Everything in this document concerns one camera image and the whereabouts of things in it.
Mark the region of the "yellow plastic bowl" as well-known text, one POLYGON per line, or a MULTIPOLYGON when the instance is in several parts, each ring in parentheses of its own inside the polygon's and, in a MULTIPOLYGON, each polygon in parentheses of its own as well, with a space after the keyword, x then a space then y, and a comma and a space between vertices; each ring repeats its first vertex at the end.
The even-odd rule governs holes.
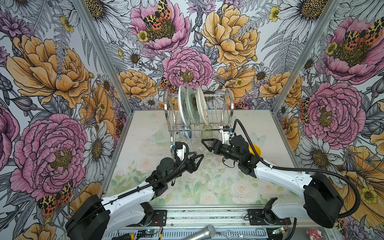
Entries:
POLYGON ((249 151, 252 155, 258 155, 259 157, 262 155, 261 149, 255 144, 249 144, 249 151))

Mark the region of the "clear plastic tumbler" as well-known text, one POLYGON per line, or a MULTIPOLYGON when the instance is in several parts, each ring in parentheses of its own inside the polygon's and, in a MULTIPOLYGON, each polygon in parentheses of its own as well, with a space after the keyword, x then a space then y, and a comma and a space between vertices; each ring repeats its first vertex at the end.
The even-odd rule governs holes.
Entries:
POLYGON ((195 142, 192 144, 191 149, 193 152, 196 152, 197 155, 200 154, 210 154, 211 152, 201 143, 195 142))

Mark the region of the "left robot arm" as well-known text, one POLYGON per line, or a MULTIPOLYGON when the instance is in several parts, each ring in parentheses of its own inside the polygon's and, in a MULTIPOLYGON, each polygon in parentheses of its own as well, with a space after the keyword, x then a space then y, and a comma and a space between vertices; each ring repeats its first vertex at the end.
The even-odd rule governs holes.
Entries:
POLYGON ((185 155, 183 161, 164 158, 156 170, 137 187, 118 196, 89 197, 66 223, 71 240, 100 240, 130 225, 146 225, 153 217, 150 201, 168 189, 168 183, 184 172, 197 171, 204 155, 195 152, 185 155))

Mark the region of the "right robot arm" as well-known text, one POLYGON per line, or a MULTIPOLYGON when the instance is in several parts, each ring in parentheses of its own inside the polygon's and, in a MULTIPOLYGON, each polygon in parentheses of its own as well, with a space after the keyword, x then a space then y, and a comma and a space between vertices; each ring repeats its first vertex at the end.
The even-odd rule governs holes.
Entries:
POLYGON ((308 218, 324 228, 333 228, 344 201, 324 174, 278 170, 269 162, 263 163, 258 154, 252 154, 242 136, 232 138, 228 144, 218 139, 201 142, 209 152, 236 162, 245 175, 269 181, 301 197, 292 203, 273 198, 268 209, 279 219, 308 218))

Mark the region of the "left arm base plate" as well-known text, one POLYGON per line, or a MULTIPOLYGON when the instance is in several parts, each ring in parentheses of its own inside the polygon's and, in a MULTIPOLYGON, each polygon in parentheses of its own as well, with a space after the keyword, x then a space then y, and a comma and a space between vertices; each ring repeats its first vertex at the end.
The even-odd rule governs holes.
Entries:
POLYGON ((145 213, 144 218, 141 220, 141 226, 150 227, 165 227, 167 223, 167 210, 154 210, 150 213, 145 213))

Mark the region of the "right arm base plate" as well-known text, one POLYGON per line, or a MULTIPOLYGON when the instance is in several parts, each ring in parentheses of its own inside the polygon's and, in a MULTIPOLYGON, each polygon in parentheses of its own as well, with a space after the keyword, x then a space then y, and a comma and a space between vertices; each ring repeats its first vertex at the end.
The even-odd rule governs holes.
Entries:
POLYGON ((289 218, 279 219, 271 211, 265 212, 263 209, 248 209, 246 219, 251 226, 289 226, 292 224, 289 218))

